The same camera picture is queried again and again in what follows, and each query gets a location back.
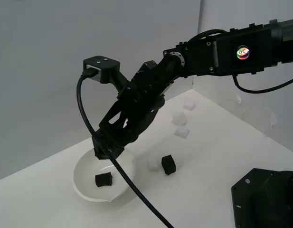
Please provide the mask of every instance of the circular logo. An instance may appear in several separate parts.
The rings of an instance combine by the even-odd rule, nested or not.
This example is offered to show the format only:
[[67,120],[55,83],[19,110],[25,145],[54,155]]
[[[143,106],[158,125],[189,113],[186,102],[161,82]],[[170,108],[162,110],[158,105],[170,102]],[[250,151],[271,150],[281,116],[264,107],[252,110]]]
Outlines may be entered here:
[[250,50],[247,48],[247,46],[240,46],[237,49],[237,58],[240,60],[245,60],[249,58],[250,56]]

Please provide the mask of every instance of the black cube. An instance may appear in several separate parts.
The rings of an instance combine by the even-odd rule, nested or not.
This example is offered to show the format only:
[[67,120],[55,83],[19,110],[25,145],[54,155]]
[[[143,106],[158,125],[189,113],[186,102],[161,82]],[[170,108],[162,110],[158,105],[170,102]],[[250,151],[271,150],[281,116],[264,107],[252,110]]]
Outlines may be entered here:
[[102,173],[95,176],[95,184],[98,187],[111,186],[113,184],[113,176],[110,172]]
[[176,171],[176,164],[171,155],[167,155],[161,159],[161,164],[166,175],[170,175]]

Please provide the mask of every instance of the cable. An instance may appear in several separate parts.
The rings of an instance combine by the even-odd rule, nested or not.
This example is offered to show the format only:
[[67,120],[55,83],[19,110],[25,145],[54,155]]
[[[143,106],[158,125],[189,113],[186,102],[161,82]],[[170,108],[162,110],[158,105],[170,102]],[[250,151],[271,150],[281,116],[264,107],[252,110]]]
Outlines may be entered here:
[[146,199],[146,197],[140,192],[140,190],[134,185],[134,183],[131,181],[131,179],[127,176],[125,171],[122,169],[120,164],[117,162],[117,160],[111,155],[111,153],[101,144],[99,140],[97,140],[97,135],[95,133],[95,130],[93,129],[92,125],[88,121],[88,118],[86,116],[86,113],[83,108],[82,104],[82,98],[81,98],[81,86],[82,82],[88,78],[89,76],[82,74],[77,86],[76,86],[76,99],[78,102],[79,110],[81,113],[81,116],[84,120],[84,123],[86,127],[88,128],[90,134],[94,137],[95,141],[99,145],[100,149],[104,152],[104,154],[109,158],[109,160],[112,162],[112,164],[115,166],[115,168],[118,170],[118,172],[121,174],[121,176],[124,178],[124,180],[127,182],[127,184],[131,187],[131,189],[136,193],[136,195],[142,200],[142,202],[164,223],[165,226],[168,228],[174,228],[165,218],[163,215],[160,214],[160,212],[155,209],[155,207]]
[[208,30],[205,32],[201,32],[201,33],[197,34],[196,36],[194,36],[192,39],[190,39],[188,41],[188,45],[191,45],[194,41],[200,40],[204,37],[214,35],[214,34],[223,34],[223,33],[227,33],[227,31],[222,30],[222,29],[211,29],[211,30]]
[[234,83],[235,85],[237,86],[238,89],[240,89],[241,91],[245,92],[245,93],[249,93],[249,94],[264,94],[264,93],[269,93],[269,92],[272,92],[272,91],[275,91],[277,89],[281,89],[285,86],[288,86],[289,84],[293,83],[293,79],[290,80],[290,81],[287,81],[281,85],[278,85],[278,86],[275,86],[275,87],[272,87],[272,88],[268,88],[268,89],[263,89],[263,90],[249,90],[249,89],[245,89],[243,87],[241,87],[238,83],[238,80],[237,80],[237,76],[234,76],[233,75],[233,80],[234,80]]

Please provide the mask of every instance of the gray wall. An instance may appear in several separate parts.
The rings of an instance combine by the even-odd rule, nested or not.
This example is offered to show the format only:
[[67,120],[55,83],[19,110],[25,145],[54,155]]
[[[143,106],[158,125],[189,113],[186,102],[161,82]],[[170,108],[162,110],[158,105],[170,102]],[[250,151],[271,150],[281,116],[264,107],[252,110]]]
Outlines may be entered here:
[[[293,0],[203,0],[199,31],[245,28],[293,19]],[[265,89],[293,78],[293,63],[238,77],[241,86]],[[193,89],[293,151],[293,84],[263,95],[238,91],[231,76],[194,78]]]
[[[121,62],[131,79],[144,61],[194,36],[199,0],[0,0],[0,179],[90,135],[76,105],[82,60]],[[177,80],[173,97],[191,89]],[[96,127],[116,100],[112,85],[83,84]]]

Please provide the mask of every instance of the white bowl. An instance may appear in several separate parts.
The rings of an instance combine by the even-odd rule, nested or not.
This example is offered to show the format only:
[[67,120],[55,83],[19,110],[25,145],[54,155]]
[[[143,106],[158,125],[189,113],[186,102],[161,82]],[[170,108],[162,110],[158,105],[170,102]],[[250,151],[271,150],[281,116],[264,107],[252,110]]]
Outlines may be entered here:
[[[135,163],[132,153],[125,149],[117,158],[117,161],[129,178],[133,180]],[[95,175],[107,172],[112,173],[112,186],[97,187]],[[112,162],[110,160],[99,160],[93,149],[83,154],[78,160],[73,173],[72,186],[80,197],[92,202],[110,202],[129,188]]]

